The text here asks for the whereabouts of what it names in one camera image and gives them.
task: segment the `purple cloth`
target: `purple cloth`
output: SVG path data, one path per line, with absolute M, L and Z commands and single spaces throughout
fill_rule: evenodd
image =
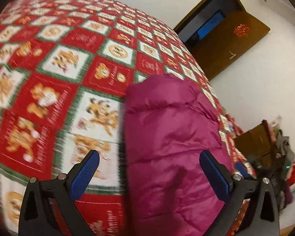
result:
M 137 236 L 201 236 L 224 202 L 199 165 L 209 150 L 229 170 L 215 108 L 174 75 L 153 75 L 125 97 L 127 178 Z

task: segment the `wooden cabinet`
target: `wooden cabinet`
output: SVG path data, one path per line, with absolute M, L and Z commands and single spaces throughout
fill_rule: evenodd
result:
M 271 167 L 275 159 L 276 147 L 271 141 L 267 121 L 234 139 L 236 148 L 245 156 L 252 154 L 262 165 Z
M 211 80 L 269 31 L 270 28 L 246 11 L 234 11 L 199 40 L 190 52 Z

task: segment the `metal screw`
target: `metal screw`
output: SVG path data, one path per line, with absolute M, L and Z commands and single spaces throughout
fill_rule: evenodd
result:
M 61 174 L 58 176 L 58 178 L 59 178 L 60 180 L 64 180 L 66 177 L 67 177 L 67 174 L 65 174 L 65 173 L 61 173 Z
M 269 180 L 268 178 L 266 178 L 266 177 L 264 177 L 264 178 L 262 179 L 262 181 L 263 181 L 265 184 L 270 183 L 270 180 Z
M 32 177 L 29 181 L 30 181 L 30 183 L 35 183 L 36 182 L 36 177 Z
M 234 174 L 233 175 L 233 178 L 236 180 L 236 181 L 240 181 L 242 179 L 241 175 L 239 174 Z

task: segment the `brown door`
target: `brown door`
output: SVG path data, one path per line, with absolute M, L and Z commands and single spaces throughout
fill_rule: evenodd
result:
M 191 49 L 209 80 L 243 55 L 270 28 L 245 11 L 234 11 Z

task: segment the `bed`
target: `bed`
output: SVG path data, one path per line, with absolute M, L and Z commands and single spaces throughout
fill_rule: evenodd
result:
M 29 179 L 67 173 L 91 149 L 100 166 L 76 206 L 97 235 L 129 233 L 124 93 L 150 75 L 170 73 L 202 89 L 216 108 L 228 154 L 234 163 L 244 160 L 201 67 L 162 21 L 114 0 L 13 0 L 5 7 L 0 218 L 10 234 L 18 233 Z

